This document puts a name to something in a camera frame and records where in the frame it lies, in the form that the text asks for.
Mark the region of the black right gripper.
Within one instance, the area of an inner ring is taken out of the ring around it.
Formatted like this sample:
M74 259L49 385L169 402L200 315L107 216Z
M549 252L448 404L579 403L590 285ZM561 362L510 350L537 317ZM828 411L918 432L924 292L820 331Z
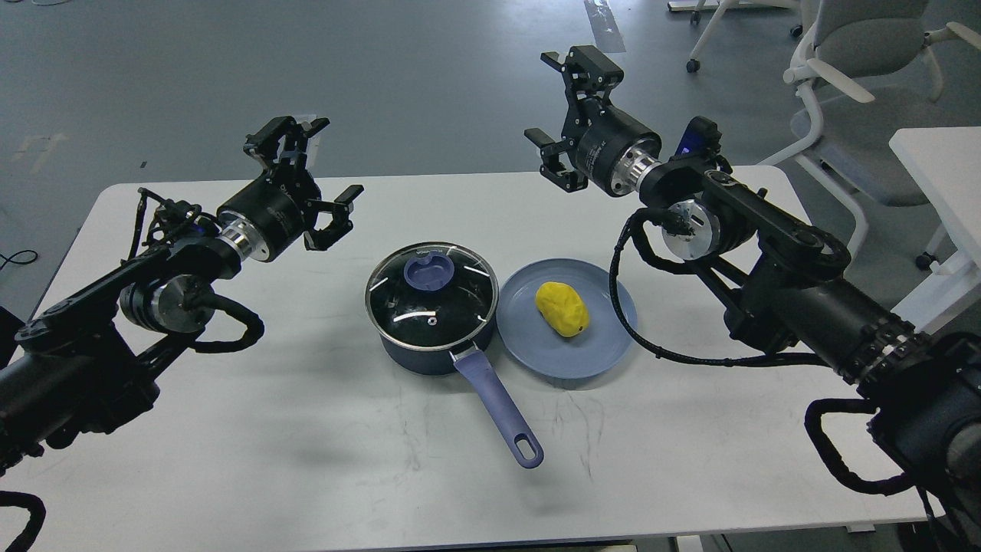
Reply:
M586 189L588 180L613 198L634 192L659 162L662 140L644 123L613 106L610 94L625 73L598 47L571 46L564 59L555 51L540 60L562 75L568 114L563 140L540 128L524 130L539 151L540 175L564 192ZM573 168L561 161L569 154Z

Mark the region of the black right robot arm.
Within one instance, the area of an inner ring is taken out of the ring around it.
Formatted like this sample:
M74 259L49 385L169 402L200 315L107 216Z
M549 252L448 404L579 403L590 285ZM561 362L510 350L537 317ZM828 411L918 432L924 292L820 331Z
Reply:
M615 107L624 73L592 45L542 60L561 74L568 110L560 140L532 128L540 172L565 192L596 184L642 202L625 222L609 269L616 317L657 357L697 366L829 366L858 397L817 399L805 430L831 475L862 494L917 490L940 546L977 551L964 524L979 524L979 337L917 331L844 279L848 249L733 177L720 133L691 119L676 153L660 159L653 130ZM619 263L627 242L642 261L693 274L724 305L743 359L700 359L655 345L623 314ZM936 497L952 534L929 506Z

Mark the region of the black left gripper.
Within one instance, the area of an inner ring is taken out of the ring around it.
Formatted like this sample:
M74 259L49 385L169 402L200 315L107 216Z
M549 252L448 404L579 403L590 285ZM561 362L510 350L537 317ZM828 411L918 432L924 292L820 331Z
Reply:
M332 202L324 202L307 170L310 141L329 125L328 117L304 122L274 117L245 137L243 153L263 172L218 207L225 235L248 241L242 256L272 262L300 237L308 251L326 251L353 230L353 203L364 186L347 186ZM319 214L328 214L330 223L315 229Z

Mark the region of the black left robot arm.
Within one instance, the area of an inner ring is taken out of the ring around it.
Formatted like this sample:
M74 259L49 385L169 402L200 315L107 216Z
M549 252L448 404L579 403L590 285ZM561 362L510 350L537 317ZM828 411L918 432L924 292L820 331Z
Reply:
M249 258L272 262L296 240L326 251L353 230L362 186L327 202L307 168L326 126L284 116L248 135L243 151L261 174L215 214L138 189L127 258L11 337L22 357L2 370L2 471L150 411L157 378L187 350L234 353L261 339L259 315L212 285Z

